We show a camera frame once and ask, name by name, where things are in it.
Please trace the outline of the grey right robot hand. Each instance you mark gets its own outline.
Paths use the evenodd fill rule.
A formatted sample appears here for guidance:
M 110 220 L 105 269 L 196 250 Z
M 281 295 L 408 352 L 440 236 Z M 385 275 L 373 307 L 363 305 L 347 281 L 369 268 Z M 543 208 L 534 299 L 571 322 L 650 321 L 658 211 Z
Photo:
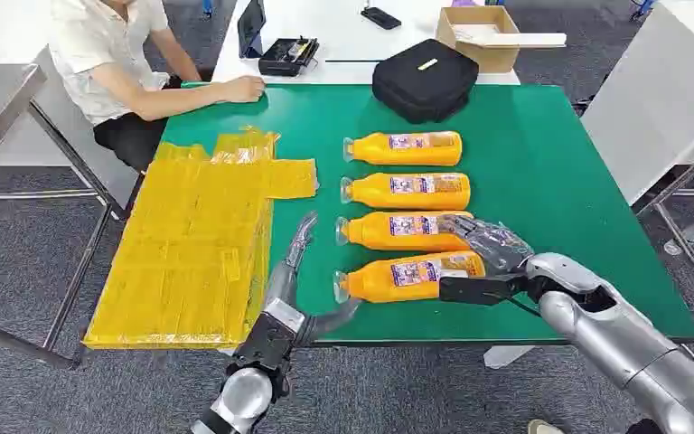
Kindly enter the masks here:
M 500 223 L 456 214 L 443 215 L 439 229 L 464 241 L 485 265 L 483 277 L 442 277 L 439 300 L 480 306 L 495 306 L 507 301 L 527 312 L 532 310 L 514 298 L 527 283 L 524 262 L 534 254 L 526 241 Z

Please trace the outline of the person's hand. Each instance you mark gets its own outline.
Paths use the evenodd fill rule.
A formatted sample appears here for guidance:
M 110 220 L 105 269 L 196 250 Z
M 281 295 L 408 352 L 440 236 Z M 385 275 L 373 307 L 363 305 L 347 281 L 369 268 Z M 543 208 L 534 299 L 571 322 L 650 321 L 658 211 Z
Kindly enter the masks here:
M 241 76 L 223 84 L 223 99 L 232 103 L 259 101 L 266 89 L 266 83 L 255 76 Z

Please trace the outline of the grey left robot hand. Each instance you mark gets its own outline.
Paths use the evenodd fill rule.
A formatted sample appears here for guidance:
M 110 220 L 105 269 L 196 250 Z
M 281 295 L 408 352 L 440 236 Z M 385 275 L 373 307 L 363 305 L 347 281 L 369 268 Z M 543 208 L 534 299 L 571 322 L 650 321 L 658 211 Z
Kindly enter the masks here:
M 317 220 L 317 212 L 311 211 L 298 223 L 286 253 L 268 277 L 262 310 L 232 355 L 228 375 L 246 368 L 269 376 L 286 373 L 294 349 L 348 324 L 363 304 L 361 299 L 349 297 L 333 311 L 317 316 L 297 307 L 297 278 Z

